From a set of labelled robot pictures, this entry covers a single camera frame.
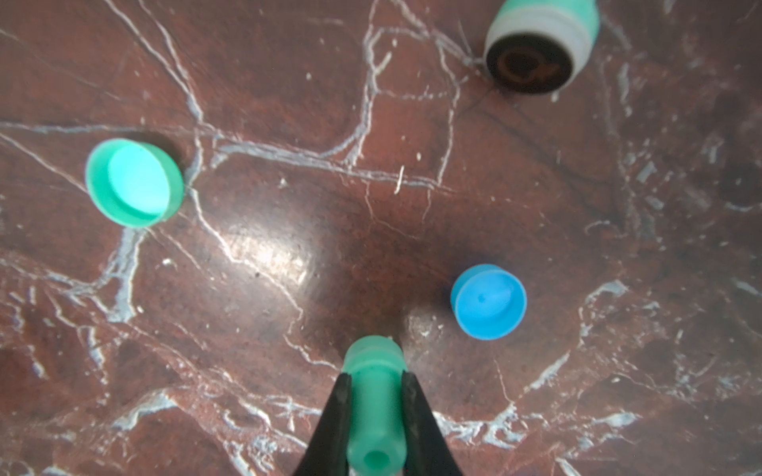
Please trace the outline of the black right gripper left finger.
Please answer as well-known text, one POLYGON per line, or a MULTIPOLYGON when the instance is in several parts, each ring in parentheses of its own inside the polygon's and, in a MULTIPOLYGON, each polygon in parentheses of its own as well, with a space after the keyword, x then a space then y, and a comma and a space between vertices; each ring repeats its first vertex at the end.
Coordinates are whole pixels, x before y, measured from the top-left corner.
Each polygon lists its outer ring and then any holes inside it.
POLYGON ((352 379, 341 373, 294 476, 347 476, 351 428, 352 379))

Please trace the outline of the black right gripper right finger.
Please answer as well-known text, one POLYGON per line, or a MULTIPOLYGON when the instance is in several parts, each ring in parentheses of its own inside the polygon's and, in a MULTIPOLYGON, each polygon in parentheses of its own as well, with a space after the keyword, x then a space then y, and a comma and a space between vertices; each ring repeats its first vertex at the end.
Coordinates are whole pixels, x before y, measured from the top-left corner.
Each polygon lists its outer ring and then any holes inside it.
POLYGON ((462 476, 415 374, 402 374, 402 416, 407 444, 403 474, 462 476))

